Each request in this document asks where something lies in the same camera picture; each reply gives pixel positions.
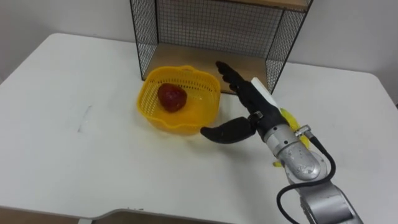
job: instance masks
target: robotic hand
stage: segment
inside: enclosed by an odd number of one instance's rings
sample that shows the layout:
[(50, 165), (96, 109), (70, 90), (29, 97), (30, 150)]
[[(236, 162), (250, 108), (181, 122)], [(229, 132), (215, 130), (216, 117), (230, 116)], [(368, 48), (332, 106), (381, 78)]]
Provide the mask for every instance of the robotic hand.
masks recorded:
[[(290, 183), (277, 195), (277, 206), (291, 223), (297, 223), (283, 209), (280, 199), (284, 193), (295, 189), (300, 195), (301, 206), (310, 223), (329, 224), (363, 223), (345, 194), (331, 183), (336, 164), (320, 141), (311, 133), (309, 126), (293, 131), (278, 108), (269, 103), (257, 88), (244, 80), (238, 72), (223, 62), (216, 62), (223, 80), (229, 83), (240, 102), (250, 115), (228, 121), (216, 128), (202, 128), (201, 134), (209, 140), (222, 144), (242, 141), (256, 132), (268, 145), (274, 156), (282, 163)], [(330, 161), (327, 172), (326, 162), (315, 152), (308, 151), (299, 140), (301, 135)]]

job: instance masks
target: black cable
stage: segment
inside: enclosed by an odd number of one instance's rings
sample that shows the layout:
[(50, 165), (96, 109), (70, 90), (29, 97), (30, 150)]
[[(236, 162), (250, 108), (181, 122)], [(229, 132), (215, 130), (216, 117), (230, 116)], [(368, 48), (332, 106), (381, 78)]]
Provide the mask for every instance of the black cable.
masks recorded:
[(287, 212), (284, 210), (280, 200), (282, 198), (282, 195), (290, 190), (293, 189), (297, 189), (300, 187), (313, 187), (316, 185), (320, 185), (320, 184), (324, 184), (328, 181), (330, 181), (333, 176), (336, 173), (336, 163), (335, 160), (333, 160), (332, 156), (326, 151), (326, 149), (322, 146), (321, 142), (317, 139), (317, 137), (312, 137), (310, 138), (311, 143), (318, 148), (318, 150), (325, 155), (325, 157), (329, 160), (330, 162), (330, 172), (329, 174), (321, 179), (321, 180), (317, 180), (317, 181), (313, 181), (313, 182), (305, 182), (305, 183), (300, 183), (300, 184), (292, 184), (289, 186), (284, 187), (282, 190), (279, 191), (278, 195), (276, 196), (276, 204), (278, 205), (278, 209), (279, 211), (283, 214), (283, 216), (291, 223), (293, 224), (299, 224), (298, 222), (296, 222), (292, 217), (290, 217), (290, 215), (287, 214)]

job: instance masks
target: white wall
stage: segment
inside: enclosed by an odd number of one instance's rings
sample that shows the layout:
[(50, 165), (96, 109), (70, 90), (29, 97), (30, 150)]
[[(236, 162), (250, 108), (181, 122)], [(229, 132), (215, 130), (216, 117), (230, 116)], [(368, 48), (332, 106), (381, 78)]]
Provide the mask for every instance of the white wall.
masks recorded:
[[(398, 103), (397, 11), (397, 0), (314, 0), (289, 60), (371, 72)], [(132, 30), (128, 0), (2, 0), (0, 77), (51, 33), (134, 41)]]

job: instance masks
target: red fruit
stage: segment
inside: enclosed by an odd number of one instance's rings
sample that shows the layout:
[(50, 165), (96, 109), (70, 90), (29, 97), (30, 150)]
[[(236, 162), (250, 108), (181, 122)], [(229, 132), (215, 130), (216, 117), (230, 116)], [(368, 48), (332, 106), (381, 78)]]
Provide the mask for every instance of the red fruit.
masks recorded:
[(181, 87), (171, 84), (163, 83), (157, 90), (157, 97), (160, 104), (168, 112), (176, 112), (185, 106), (187, 102), (187, 92)]

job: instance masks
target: yellow basket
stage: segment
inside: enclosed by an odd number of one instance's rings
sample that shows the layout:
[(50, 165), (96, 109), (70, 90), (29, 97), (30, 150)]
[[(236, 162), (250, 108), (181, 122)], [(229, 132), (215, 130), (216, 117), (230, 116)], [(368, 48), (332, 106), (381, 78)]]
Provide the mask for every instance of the yellow basket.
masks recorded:
[[(169, 113), (160, 105), (157, 89), (163, 83), (178, 85), (187, 92), (185, 106)], [(137, 100), (137, 108), (156, 128), (175, 134), (196, 134), (212, 123), (218, 113), (220, 83), (209, 73), (191, 66), (159, 67), (151, 71)]]

